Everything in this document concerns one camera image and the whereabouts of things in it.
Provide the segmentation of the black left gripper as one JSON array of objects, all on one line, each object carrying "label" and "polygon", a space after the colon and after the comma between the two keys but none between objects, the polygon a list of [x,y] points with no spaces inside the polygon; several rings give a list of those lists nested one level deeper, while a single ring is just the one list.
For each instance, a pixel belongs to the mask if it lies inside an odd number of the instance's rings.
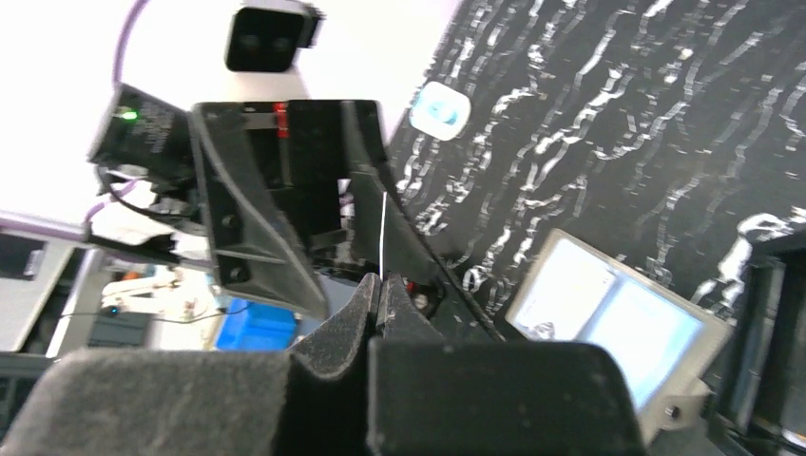
[{"label": "black left gripper", "polygon": [[[189,128],[213,272],[227,294],[327,318],[315,271],[376,271],[383,191],[385,273],[439,281],[393,184],[375,101],[195,104]],[[342,182],[354,196],[353,245]]]}]

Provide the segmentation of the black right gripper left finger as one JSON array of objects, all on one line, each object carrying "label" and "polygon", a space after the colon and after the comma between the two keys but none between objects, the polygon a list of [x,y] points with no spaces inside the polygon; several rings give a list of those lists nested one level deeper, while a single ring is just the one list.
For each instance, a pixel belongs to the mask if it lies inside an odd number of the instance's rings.
[{"label": "black right gripper left finger", "polygon": [[5,455],[363,455],[366,344],[379,297],[285,351],[74,351],[13,421]]}]

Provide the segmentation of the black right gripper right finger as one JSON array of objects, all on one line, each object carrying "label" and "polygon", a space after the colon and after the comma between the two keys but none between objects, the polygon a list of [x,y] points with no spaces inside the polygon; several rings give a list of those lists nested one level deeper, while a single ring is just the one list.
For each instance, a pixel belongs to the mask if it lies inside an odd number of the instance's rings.
[{"label": "black right gripper right finger", "polygon": [[579,342],[450,342],[380,324],[402,290],[368,275],[367,449],[372,455],[643,455],[624,377]]}]

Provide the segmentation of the black plastic card box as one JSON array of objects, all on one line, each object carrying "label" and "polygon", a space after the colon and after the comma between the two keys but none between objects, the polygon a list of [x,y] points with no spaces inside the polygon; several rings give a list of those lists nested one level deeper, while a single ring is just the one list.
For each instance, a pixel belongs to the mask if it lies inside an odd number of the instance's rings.
[{"label": "black plastic card box", "polygon": [[805,233],[754,246],[707,436],[725,455],[802,455]]}]

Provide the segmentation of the white blue blister pack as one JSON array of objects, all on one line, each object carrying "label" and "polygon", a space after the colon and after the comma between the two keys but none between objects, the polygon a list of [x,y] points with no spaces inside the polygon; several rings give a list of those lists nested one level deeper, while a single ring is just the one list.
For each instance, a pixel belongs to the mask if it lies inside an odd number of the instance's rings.
[{"label": "white blue blister pack", "polygon": [[466,95],[430,81],[417,93],[409,110],[409,123],[439,141],[450,141],[463,130],[470,113],[471,102]]}]

